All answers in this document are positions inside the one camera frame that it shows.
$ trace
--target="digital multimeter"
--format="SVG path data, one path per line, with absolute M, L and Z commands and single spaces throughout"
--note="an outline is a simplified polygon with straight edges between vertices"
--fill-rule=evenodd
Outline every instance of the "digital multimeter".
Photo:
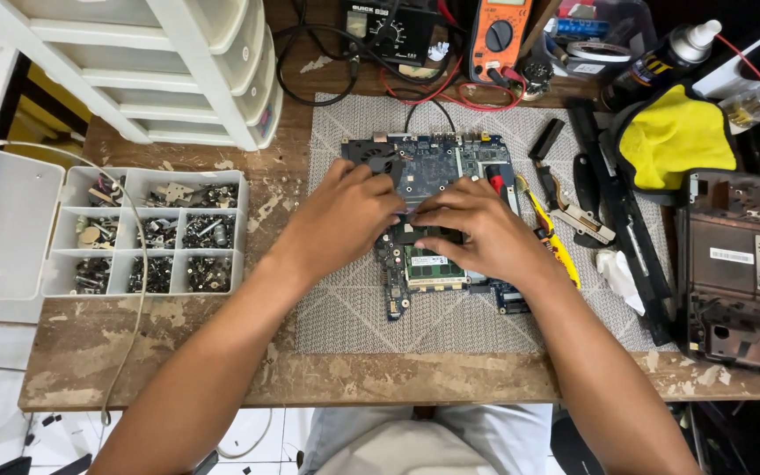
M 518 60 L 532 0 L 480 0 L 470 35 L 468 77 L 481 84 L 501 84 L 500 71 Z

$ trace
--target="patterned work mat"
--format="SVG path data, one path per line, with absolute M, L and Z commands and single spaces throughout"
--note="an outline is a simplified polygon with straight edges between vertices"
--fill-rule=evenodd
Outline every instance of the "patterned work mat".
M 316 101 L 332 98 L 318 94 Z M 546 164 L 565 183 L 565 195 L 576 202 L 573 183 L 574 157 L 579 148 L 564 109 L 515 107 L 501 113 L 478 113 L 455 104 L 445 107 L 458 132 L 485 131 L 502 135 L 512 155 L 512 165 L 530 182 L 539 200 L 544 192 L 527 152 L 553 117 L 566 122 Z M 340 156 L 342 139 L 370 139 L 373 132 L 399 132 L 408 106 L 387 97 L 349 95 L 342 102 L 316 108 L 312 117 L 309 189 L 315 189 L 329 164 Z M 600 121 L 608 116 L 599 117 Z M 450 132 L 445 116 L 432 103 L 418 106 L 409 131 L 419 135 Z M 520 200 L 522 218 L 534 225 L 528 200 Z M 670 258 L 658 205 L 639 198 L 644 220 L 652 235 L 662 267 L 670 281 Z M 627 350 L 656 349 L 638 316 L 608 287 L 597 273 L 596 251 L 573 242 L 574 231 L 555 221 L 579 271 L 585 300 Z M 372 254 L 324 278 L 298 304 L 296 349 L 304 353 L 383 352 L 536 352 L 542 351 L 541 333 L 531 314 L 501 315 L 494 296 L 466 291 L 414 294 L 406 314 L 386 321 L 380 264 Z

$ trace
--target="worn wooden table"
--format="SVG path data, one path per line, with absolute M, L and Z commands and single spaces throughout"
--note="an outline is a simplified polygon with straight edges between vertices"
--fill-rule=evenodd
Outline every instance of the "worn wooden table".
M 276 11 L 270 0 L 269 13 Z M 289 15 L 269 16 L 272 30 L 288 26 Z M 309 22 L 326 22 L 322 11 Z M 318 59 L 308 42 L 296 44 L 285 64 L 287 82 L 312 98 L 315 91 L 342 91 L 347 73 L 331 63 L 299 71 Z M 594 82 L 554 81 L 554 94 L 536 106 L 559 107 L 570 95 L 594 97 Z M 356 94 L 383 88 L 372 65 L 362 67 Z M 501 102 L 499 95 L 479 101 Z M 139 146 L 122 139 L 100 119 L 90 124 L 84 154 L 100 165 L 165 170 L 238 169 L 251 186 L 246 273 L 277 239 L 306 192 L 312 111 L 284 100 L 280 127 L 266 150 L 229 147 Z M 128 347 L 139 297 L 47 299 L 26 372 L 19 407 L 34 411 L 89 411 L 100 408 Z M 225 301 L 225 297 L 148 299 L 142 325 L 110 406 L 124 408 L 160 365 Z M 545 354 L 297 354 L 296 313 L 290 312 L 253 380 L 245 406 L 328 406 L 551 402 L 559 398 Z M 632 357 L 668 400 L 760 399 L 760 375 L 695 363 L 678 352 L 633 352 Z

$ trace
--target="label sticker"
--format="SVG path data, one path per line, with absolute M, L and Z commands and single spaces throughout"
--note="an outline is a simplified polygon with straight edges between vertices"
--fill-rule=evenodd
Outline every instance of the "label sticker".
M 755 255 L 749 253 L 739 253 L 726 249 L 710 248 L 711 259 L 728 260 L 730 262 L 740 262 L 741 264 L 755 264 Z
M 575 73 L 597 74 L 606 67 L 605 64 L 590 64 L 588 62 L 580 64 L 574 68 Z
M 448 264 L 448 258 L 443 255 L 424 255 L 412 258 L 412 265 L 441 265 Z

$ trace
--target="yellow microfiber cloth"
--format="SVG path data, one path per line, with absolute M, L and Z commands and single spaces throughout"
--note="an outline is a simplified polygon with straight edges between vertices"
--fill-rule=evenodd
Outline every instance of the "yellow microfiber cloth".
M 639 189 L 679 189 L 691 168 L 734 170 L 726 117 L 711 102 L 691 99 L 678 84 L 646 106 L 626 126 L 618 149 L 635 169 Z

